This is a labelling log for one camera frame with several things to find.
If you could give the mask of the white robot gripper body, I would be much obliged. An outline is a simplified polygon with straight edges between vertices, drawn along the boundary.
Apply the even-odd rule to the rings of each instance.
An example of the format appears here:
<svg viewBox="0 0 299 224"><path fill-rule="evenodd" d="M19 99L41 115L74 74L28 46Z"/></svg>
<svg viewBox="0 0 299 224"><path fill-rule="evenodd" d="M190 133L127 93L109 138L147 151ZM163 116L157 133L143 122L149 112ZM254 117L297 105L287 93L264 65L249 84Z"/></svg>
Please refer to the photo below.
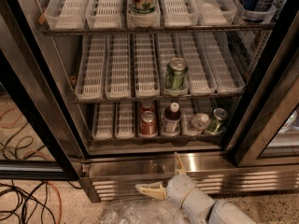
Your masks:
<svg viewBox="0 0 299 224"><path fill-rule="evenodd" d="M196 184L188 175L175 175L168 181L167 198L179 209L190 209Z"/></svg>

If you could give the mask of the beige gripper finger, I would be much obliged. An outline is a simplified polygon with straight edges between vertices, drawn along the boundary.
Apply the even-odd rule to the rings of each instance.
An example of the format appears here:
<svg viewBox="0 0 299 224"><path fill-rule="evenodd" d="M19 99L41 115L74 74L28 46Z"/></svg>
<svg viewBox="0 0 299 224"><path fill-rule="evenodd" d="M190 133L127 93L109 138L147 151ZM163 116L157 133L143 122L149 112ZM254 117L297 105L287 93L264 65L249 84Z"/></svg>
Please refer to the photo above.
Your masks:
<svg viewBox="0 0 299 224"><path fill-rule="evenodd" d="M162 182L155 182L150 184L136 184L135 188L141 194L157 200L165 200L167 198L166 189L163 187Z"/></svg>
<svg viewBox="0 0 299 224"><path fill-rule="evenodd" d="M180 155L175 152L175 175L185 175L186 174L186 169L184 166L184 163L181 160Z"/></svg>

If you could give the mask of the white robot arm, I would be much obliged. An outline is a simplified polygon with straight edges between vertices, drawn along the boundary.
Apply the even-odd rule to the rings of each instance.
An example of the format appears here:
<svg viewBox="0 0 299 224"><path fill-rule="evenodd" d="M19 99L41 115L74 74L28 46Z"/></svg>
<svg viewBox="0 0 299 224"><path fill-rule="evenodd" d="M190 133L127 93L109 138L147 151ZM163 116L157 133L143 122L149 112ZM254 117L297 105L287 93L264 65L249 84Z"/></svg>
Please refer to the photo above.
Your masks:
<svg viewBox="0 0 299 224"><path fill-rule="evenodd" d="M136 184L135 188L151 198L169 200L192 224L256 224L237 206L225 200L215 201L197 188L179 154L175 152L174 156L175 175L165 188L161 182Z"/></svg>

